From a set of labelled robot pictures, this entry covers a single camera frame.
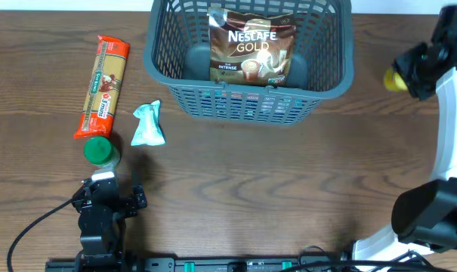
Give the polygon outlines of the small colourful milk carton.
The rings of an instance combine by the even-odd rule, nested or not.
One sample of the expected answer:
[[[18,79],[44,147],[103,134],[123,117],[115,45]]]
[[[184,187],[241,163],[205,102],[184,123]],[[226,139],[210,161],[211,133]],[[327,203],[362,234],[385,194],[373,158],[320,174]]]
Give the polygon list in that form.
[[[226,91],[200,91],[199,100],[204,115],[249,120],[295,118],[308,105],[302,99]]]

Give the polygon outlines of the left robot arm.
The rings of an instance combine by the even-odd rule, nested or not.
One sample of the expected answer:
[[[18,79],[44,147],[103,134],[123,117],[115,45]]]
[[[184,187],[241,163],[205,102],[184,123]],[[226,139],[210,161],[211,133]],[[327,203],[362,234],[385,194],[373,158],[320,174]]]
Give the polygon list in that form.
[[[76,271],[131,271],[137,258],[125,250],[127,218],[147,207],[144,186],[131,185],[131,193],[120,195],[116,171],[98,169],[82,182],[73,195],[79,213],[82,251],[75,258]]]

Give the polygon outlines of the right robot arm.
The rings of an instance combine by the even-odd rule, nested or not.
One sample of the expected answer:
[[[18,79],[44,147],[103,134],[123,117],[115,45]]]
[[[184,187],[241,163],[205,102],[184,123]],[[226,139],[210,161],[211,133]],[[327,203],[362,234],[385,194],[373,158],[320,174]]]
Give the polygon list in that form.
[[[384,85],[437,97],[437,152],[429,181],[397,198],[391,223],[350,247],[344,258],[356,271],[408,271],[428,267],[427,255],[457,251],[457,4],[441,8],[429,44],[394,60]]]

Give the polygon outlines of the brown Nescafe Gold pouch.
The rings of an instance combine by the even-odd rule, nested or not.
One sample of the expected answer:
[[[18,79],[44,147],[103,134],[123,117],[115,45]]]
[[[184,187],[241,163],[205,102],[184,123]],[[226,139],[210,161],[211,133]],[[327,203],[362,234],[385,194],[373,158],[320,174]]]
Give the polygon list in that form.
[[[207,12],[213,82],[282,86],[295,47],[293,14],[263,17],[227,8]]]

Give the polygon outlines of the yellow Mentos bottle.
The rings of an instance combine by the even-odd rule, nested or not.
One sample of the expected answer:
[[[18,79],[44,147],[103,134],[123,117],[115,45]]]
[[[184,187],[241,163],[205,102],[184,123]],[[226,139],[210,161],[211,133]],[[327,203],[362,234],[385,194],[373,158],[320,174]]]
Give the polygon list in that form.
[[[403,78],[393,67],[386,70],[383,79],[384,86],[387,90],[393,92],[408,91],[406,83]]]

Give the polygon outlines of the green lid jar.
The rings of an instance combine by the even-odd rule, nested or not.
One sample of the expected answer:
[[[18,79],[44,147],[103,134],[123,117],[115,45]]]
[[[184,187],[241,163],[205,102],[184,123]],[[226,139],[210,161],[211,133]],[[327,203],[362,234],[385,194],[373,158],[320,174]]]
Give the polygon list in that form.
[[[96,136],[85,142],[84,157],[98,168],[115,168],[121,159],[120,152],[107,138]]]

